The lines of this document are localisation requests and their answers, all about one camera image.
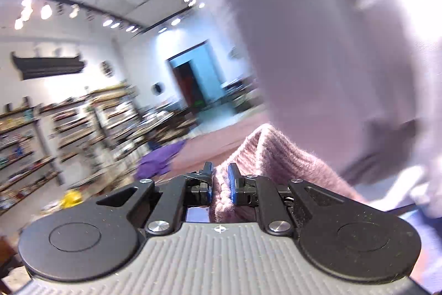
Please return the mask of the pink knitted sweater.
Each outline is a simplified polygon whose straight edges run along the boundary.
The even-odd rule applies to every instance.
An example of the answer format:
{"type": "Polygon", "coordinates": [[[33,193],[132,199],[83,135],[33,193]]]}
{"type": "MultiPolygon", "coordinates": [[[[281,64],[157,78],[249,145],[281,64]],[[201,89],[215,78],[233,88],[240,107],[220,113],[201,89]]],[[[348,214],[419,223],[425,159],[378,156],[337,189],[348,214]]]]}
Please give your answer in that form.
{"type": "Polygon", "coordinates": [[[213,201],[209,210],[211,222],[254,220],[253,210],[241,209],[233,205],[230,199],[228,166],[232,163],[237,165],[243,176],[265,176],[282,186],[300,178],[354,201],[365,201],[321,159],[300,149],[272,125],[262,124],[246,137],[227,160],[215,168],[213,201]]]}

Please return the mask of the yellow object on floor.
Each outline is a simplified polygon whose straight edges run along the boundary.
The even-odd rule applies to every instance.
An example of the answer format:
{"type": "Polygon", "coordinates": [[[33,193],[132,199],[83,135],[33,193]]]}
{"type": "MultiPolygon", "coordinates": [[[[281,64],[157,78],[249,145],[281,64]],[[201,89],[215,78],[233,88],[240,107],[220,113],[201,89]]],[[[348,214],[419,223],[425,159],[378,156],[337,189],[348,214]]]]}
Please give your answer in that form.
{"type": "Polygon", "coordinates": [[[82,193],[78,190],[71,189],[66,191],[64,194],[63,199],[60,201],[60,207],[61,209],[68,209],[74,206],[77,206],[79,204],[82,204],[83,197],[82,193]]]}

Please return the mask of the round black wall ornament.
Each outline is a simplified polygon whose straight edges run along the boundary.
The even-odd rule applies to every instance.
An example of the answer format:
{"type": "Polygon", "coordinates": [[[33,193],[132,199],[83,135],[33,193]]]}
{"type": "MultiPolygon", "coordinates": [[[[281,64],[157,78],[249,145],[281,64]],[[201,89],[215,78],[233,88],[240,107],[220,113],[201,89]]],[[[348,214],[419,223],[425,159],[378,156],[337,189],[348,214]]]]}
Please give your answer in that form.
{"type": "Polygon", "coordinates": [[[100,63],[100,69],[103,73],[103,75],[105,75],[106,77],[113,77],[114,75],[114,70],[112,65],[108,62],[108,61],[102,61],[100,63]]]}

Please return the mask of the blue framed doorway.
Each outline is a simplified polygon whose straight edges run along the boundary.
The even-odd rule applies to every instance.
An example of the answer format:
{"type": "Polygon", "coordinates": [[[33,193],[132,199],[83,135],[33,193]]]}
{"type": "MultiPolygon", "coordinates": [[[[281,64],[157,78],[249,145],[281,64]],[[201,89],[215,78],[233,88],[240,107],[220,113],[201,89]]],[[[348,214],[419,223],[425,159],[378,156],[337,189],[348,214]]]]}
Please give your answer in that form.
{"type": "Polygon", "coordinates": [[[167,60],[186,104],[196,112],[222,101],[223,78],[208,40],[167,60]]]}

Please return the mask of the purple cloth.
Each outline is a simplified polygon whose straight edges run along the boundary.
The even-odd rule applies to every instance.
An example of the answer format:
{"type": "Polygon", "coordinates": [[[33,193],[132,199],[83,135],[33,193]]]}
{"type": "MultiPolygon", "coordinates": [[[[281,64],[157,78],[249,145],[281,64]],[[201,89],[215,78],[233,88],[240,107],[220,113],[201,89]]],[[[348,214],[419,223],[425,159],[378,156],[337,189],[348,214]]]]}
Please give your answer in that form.
{"type": "Polygon", "coordinates": [[[170,145],[165,145],[143,156],[136,171],[135,179],[151,179],[164,175],[171,170],[172,160],[186,145],[186,140],[180,140],[170,145]]]}

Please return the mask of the dark octagonal wall ornament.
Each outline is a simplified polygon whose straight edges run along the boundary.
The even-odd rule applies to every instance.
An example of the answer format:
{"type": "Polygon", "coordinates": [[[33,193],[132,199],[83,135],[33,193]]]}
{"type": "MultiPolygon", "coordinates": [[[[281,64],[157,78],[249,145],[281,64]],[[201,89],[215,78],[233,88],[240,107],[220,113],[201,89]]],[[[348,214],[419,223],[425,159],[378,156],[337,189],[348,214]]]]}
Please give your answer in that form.
{"type": "Polygon", "coordinates": [[[155,96],[159,96],[164,91],[164,86],[161,82],[157,82],[151,86],[151,91],[155,96]]]}

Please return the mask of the dark wooden wall shelf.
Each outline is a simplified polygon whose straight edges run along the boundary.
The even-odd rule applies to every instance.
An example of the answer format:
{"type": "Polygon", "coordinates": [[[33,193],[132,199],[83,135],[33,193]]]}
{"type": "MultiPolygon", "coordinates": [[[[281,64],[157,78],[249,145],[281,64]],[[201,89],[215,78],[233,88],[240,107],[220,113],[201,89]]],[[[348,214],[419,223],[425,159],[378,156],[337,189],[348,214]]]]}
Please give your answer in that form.
{"type": "Polygon", "coordinates": [[[20,71],[23,81],[82,73],[86,66],[86,62],[79,55],[72,58],[21,58],[16,52],[11,52],[10,60],[20,71]]]}

